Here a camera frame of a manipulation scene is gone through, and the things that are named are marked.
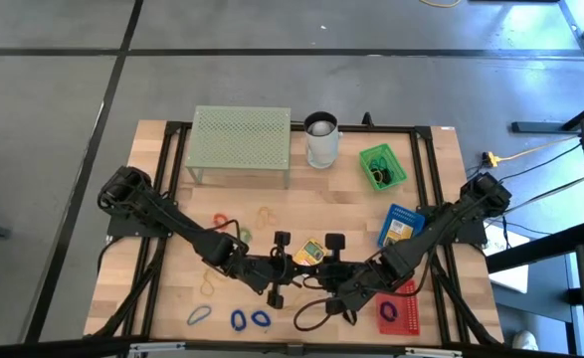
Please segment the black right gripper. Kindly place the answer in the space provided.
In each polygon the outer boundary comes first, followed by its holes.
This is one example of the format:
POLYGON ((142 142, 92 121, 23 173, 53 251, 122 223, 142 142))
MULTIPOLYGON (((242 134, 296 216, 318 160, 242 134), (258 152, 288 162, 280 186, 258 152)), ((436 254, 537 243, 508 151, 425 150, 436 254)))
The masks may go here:
POLYGON ((386 287, 386 278, 381 275, 381 266, 372 259, 365 262, 348 263, 340 259, 345 248, 343 234, 325 235, 325 246, 331 251, 325 256, 323 264, 310 266, 307 279, 323 280, 323 287, 332 294, 325 310, 328 314, 360 310, 372 295, 386 287))

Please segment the thin yellow rubber band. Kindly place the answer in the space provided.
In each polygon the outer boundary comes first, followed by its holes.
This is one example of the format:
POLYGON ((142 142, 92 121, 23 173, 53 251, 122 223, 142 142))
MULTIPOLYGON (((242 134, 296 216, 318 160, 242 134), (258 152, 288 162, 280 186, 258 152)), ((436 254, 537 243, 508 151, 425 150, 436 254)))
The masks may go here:
POLYGON ((264 229, 267 226, 276 226, 278 217, 274 210, 269 207, 261 207, 257 212, 256 228, 264 229))

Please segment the large yellow rubber band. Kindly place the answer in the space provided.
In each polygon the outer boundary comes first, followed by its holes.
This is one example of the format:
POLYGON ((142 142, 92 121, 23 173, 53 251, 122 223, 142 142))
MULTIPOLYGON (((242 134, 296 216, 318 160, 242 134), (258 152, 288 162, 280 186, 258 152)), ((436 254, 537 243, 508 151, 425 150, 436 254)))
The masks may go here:
POLYGON ((300 309, 303 305, 314 300, 322 299, 323 297, 324 294, 318 291, 300 291, 290 302, 286 304, 285 310, 300 309))

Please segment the green plastic basket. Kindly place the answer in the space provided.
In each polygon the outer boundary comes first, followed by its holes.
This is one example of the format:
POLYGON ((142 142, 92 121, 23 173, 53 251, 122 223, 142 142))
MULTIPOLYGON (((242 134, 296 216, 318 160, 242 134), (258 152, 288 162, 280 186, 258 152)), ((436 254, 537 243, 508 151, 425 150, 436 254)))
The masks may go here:
POLYGON ((376 145, 374 147, 370 147, 370 148, 367 148, 367 149, 360 151, 359 152, 359 159, 360 159, 360 165, 362 167, 362 170, 363 170, 365 176, 367 177, 368 181, 370 182, 371 187, 375 191, 383 191, 383 190, 389 189, 391 187, 395 187, 397 185, 402 184, 403 182, 405 182, 407 180, 406 171, 402 167, 401 163, 399 162, 399 160, 398 160, 396 154, 394 153, 394 151, 392 150, 392 148, 387 143, 382 143, 382 144, 376 145), (369 161, 377 156, 386 156, 390 162, 391 170, 393 171, 393 173, 395 175, 395 182, 390 186, 386 186, 386 187, 378 186, 377 183, 375 182, 373 176, 372 176, 371 171, 368 169, 369 161))

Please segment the purple rubber band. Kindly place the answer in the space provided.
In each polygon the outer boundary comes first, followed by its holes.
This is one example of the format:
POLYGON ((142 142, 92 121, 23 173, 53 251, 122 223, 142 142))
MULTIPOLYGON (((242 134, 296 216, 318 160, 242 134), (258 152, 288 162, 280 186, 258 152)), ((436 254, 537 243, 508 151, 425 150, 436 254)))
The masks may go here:
POLYGON ((398 309, 391 301, 382 301, 379 313, 380 317, 387 322, 394 322, 399 317, 398 309))

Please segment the Crayola crayon box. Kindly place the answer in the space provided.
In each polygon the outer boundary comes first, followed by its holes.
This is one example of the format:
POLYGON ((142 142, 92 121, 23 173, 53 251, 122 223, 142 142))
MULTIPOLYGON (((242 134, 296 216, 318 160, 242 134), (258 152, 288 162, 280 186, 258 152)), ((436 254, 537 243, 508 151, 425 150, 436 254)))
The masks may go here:
POLYGON ((413 228, 411 226, 396 219, 392 219, 389 223, 387 232, 384 235, 383 246, 387 247, 390 244, 410 239, 412 234, 413 228))
POLYGON ((321 264, 327 254, 327 249, 319 241, 308 239, 292 256, 293 261, 301 266, 316 266, 321 264))

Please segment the black table frame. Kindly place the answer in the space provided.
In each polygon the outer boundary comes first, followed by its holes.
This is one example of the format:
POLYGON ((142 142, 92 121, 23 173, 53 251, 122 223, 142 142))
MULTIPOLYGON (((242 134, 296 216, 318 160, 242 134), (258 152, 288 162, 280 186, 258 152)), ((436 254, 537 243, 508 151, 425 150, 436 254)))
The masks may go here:
MULTIPOLYGON (((250 250, 265 255, 274 244, 276 231, 291 234, 289 252, 295 253, 310 238, 322 241, 328 233, 345 236, 342 258, 360 262, 377 249, 377 236, 392 204, 408 209, 454 201, 464 182, 462 158, 456 132, 450 127, 405 127, 347 125, 342 130, 339 154, 325 170, 310 167, 305 159, 305 139, 300 127, 291 135, 291 183, 270 171, 209 170, 197 184, 185 167, 190 128, 185 122, 141 121, 128 157, 130 165, 159 177, 162 191, 172 191, 180 209, 202 226, 213 225, 216 213, 225 214, 235 228, 252 233, 250 250), (387 143, 406 171, 407 180, 375 191, 360 165, 359 152, 387 143), (269 207, 278 217, 276 226, 256 228, 257 212, 269 207)), ((447 296, 436 296, 431 277, 417 271, 413 281, 418 292, 420 334, 385 335, 377 327, 375 300, 367 303, 355 326, 341 316, 328 317, 324 297, 285 310, 300 291, 319 291, 314 280, 297 281, 282 288, 281 309, 270 308, 264 294, 224 277, 216 291, 200 293, 202 275, 208 268, 184 239, 172 236, 166 242, 158 282, 141 295, 134 314, 121 331, 147 333, 154 340, 203 340, 263 343, 318 343, 359 345, 439 346, 441 330, 452 340, 460 337, 455 309, 447 296), (212 313, 188 326, 191 311, 207 304, 212 313), (230 323, 235 309, 244 311, 247 327, 236 332, 230 323), (251 320, 255 310, 265 311, 270 327, 251 320), (447 320, 441 324, 440 313, 447 320)))

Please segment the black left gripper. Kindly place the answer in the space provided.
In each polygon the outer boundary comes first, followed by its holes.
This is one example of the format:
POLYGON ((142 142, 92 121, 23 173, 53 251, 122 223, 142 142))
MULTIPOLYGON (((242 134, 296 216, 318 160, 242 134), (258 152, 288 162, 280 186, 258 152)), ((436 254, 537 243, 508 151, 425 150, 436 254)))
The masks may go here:
POLYGON ((241 243, 236 251, 233 276, 257 294, 263 294, 270 286, 267 305, 283 308, 285 299, 280 293, 280 287, 291 281, 303 281, 307 277, 306 273, 292 271, 307 271, 307 266, 295 263, 286 253, 286 246, 291 243, 289 232, 276 231, 274 242, 275 246, 267 257, 249 255, 249 246, 241 243))

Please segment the blue plastic basket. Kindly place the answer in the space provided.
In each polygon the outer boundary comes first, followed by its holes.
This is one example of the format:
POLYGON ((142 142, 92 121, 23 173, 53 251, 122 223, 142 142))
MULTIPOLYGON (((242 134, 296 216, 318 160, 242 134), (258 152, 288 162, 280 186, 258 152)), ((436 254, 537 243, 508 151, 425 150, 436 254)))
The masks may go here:
POLYGON ((384 235, 386 234, 389 223, 392 219, 396 219, 404 224, 411 226, 413 228, 413 234, 412 234, 411 238, 419 235, 421 233, 421 231, 423 230, 424 224, 425 224, 425 217, 424 216, 422 216, 416 212, 413 212, 411 210, 408 210, 408 209, 406 209, 402 206, 399 206, 397 204, 392 204, 389 207, 389 210, 387 212, 384 223, 383 223, 382 228, 380 230, 380 234, 379 234, 378 239, 377 239, 377 246, 379 248, 384 247, 383 246, 384 235))

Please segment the red plastic basket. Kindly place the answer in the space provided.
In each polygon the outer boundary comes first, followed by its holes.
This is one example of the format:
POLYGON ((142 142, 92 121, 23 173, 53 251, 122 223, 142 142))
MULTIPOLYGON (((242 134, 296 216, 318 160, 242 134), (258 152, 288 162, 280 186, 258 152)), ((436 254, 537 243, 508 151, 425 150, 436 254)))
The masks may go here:
POLYGON ((416 295, 412 295, 415 288, 415 282, 408 280, 397 290, 401 296, 386 293, 375 295, 377 327, 380 334, 413 336, 420 334, 418 298, 416 295), (397 307, 399 317, 396 321, 387 322, 380 317, 379 311, 382 301, 391 301, 397 307))

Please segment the white paper sheet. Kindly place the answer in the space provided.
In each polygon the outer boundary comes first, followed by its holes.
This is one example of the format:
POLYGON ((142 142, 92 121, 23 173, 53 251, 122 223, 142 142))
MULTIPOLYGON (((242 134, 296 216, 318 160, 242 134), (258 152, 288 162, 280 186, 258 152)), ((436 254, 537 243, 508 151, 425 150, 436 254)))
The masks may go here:
MULTIPOLYGON (((496 227, 489 227, 487 230, 487 243, 483 248, 484 254, 489 257, 505 250, 506 242, 503 233, 498 231, 496 227)), ((520 293, 527 293, 528 271, 528 265, 525 265, 490 273, 488 277, 492 283, 520 293)))

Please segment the green perforated metal shelf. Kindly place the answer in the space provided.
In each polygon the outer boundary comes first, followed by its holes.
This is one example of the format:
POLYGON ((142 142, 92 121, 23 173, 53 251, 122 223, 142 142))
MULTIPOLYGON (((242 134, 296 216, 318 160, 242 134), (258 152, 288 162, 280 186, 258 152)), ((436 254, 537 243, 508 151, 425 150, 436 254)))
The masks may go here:
POLYGON ((185 167, 195 183, 206 169, 269 170, 291 183, 291 110, 288 107, 195 108, 185 167))

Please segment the white cup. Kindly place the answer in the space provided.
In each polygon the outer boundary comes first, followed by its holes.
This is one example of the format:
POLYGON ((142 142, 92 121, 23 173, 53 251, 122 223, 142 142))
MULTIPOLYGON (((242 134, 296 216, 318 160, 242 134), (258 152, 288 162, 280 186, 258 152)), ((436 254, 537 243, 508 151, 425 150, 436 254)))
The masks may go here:
POLYGON ((315 169, 331 166, 338 156, 339 131, 336 117, 326 111, 310 114, 303 122, 307 163, 315 169))

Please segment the slate blue rubber band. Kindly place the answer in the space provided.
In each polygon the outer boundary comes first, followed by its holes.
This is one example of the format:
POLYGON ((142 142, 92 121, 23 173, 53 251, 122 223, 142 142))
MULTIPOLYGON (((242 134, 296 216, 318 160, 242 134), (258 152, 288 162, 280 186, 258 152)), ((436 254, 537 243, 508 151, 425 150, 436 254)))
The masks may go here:
POLYGON ((207 304, 199 305, 195 307, 189 314, 186 324, 188 326, 196 325, 203 320, 205 320, 212 313, 212 307, 207 304))

